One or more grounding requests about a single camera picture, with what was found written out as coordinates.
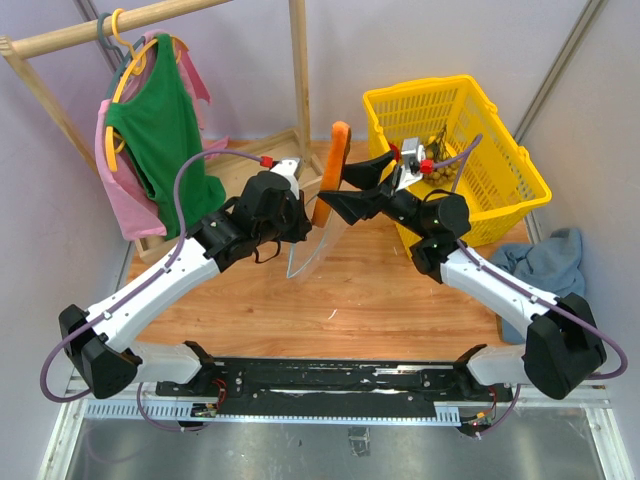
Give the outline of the clear zip top bag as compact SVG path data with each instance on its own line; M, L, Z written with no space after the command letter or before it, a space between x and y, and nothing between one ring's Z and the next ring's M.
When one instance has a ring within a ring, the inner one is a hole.
M313 226L306 240L291 244L286 279L304 282L328 259L349 225L334 211L324 227Z

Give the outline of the toy steak slice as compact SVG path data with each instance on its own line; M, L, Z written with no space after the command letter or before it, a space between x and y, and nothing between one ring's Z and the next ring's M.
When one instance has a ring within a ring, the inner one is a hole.
M342 171L346 164L351 146L351 127L344 121L332 125L331 145L327 165L320 182L321 191L338 190L342 182ZM317 196L311 223L315 227L324 228L331 213L331 207Z

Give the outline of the longan fruit bunch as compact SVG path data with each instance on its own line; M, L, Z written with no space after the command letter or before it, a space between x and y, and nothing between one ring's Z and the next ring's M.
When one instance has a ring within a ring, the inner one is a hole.
M428 160L432 160L435 167L430 173L426 173L423 180L433 187L451 183L461 165L460 160L452 161L455 153L446 141L447 126L444 125L434 136L429 138L425 146L425 154Z

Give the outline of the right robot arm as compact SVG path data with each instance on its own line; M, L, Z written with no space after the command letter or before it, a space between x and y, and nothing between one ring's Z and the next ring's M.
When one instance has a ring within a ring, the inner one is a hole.
M350 225L384 214L417 235L410 252L421 274L470 295L523 337L519 345L467 351L464 368L452 377L455 392L474 400L494 384L530 384L561 400L593 378L607 356L587 301L531 286L484 259L461 239L471 228L465 198L442 189L417 197L408 189L416 178L405 166L382 174L392 158L386 153L345 166L353 190L323 189L319 197Z

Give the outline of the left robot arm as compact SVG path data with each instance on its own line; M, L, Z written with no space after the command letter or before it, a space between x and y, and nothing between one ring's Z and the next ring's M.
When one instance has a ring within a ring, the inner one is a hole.
M138 334L196 286L256 255L266 242L295 243L311 224L296 162L282 160L250 177L242 193L192 225L185 240L111 298L87 309L75 304L58 317L64 351L97 399L134 382L171 381L190 394L207 393L214 371L201 351L143 345Z

